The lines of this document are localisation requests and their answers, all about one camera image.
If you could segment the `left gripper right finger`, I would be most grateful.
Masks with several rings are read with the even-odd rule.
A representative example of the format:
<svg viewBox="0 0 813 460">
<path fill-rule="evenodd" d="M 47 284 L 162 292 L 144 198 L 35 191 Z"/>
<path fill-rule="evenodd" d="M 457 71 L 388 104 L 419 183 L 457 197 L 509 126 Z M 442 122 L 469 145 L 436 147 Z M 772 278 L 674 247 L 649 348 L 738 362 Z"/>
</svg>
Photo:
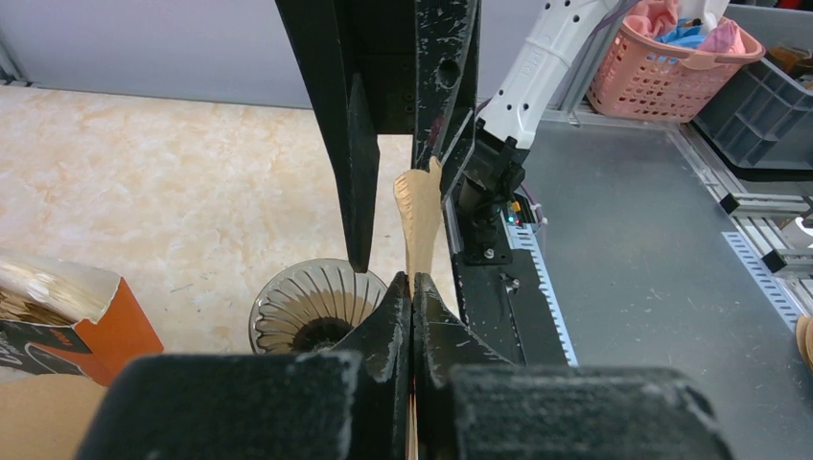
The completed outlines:
<svg viewBox="0 0 813 460">
<path fill-rule="evenodd" d="M 413 282 L 416 441 L 427 459 L 729 459 L 708 398 L 659 367 L 517 365 Z"/>
</svg>

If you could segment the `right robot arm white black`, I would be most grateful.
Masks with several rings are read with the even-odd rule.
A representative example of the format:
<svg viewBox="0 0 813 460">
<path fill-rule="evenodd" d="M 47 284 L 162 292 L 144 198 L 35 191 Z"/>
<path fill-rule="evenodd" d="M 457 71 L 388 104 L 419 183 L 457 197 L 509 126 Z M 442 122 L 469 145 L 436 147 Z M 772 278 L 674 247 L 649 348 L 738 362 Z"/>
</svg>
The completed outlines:
<svg viewBox="0 0 813 460">
<path fill-rule="evenodd" d="M 437 159 L 440 192 L 463 176 L 489 188 L 515 168 L 583 47 L 626 1 L 546 1 L 494 95 L 477 106 L 477 1 L 348 1 L 349 57 L 376 130 L 413 138 L 411 165 Z"/>
</svg>

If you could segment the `orange coffee filter box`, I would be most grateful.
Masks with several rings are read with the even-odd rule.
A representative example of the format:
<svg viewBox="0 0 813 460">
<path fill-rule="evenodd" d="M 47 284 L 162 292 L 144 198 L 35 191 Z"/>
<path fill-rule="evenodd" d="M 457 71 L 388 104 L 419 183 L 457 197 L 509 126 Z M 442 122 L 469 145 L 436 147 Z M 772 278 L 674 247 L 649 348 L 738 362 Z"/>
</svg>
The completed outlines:
<svg viewBox="0 0 813 460">
<path fill-rule="evenodd" d="M 163 350 L 119 273 L 2 249 L 3 367 L 108 385 L 131 361 Z"/>
</svg>

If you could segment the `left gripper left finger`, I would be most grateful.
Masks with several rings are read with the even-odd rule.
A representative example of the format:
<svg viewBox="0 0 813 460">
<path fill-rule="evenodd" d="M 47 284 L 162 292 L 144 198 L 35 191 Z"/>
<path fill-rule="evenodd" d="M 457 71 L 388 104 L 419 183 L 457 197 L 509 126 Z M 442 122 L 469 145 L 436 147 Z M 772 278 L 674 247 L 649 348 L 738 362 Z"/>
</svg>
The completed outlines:
<svg viewBox="0 0 813 460">
<path fill-rule="evenodd" d="M 154 355 L 110 385 L 80 459 L 403 459 L 409 288 L 333 348 L 281 355 Z"/>
</svg>

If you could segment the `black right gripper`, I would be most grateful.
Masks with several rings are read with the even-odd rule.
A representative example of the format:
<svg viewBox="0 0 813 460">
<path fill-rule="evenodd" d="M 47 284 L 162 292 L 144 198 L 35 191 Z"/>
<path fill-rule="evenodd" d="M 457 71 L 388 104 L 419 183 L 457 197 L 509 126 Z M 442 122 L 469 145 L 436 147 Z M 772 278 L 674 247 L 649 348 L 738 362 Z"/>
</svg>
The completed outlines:
<svg viewBox="0 0 813 460">
<path fill-rule="evenodd" d="M 337 184 L 347 260 L 368 270 L 377 133 L 411 134 L 411 167 L 453 190 L 474 147 L 478 1 L 278 1 Z"/>
</svg>

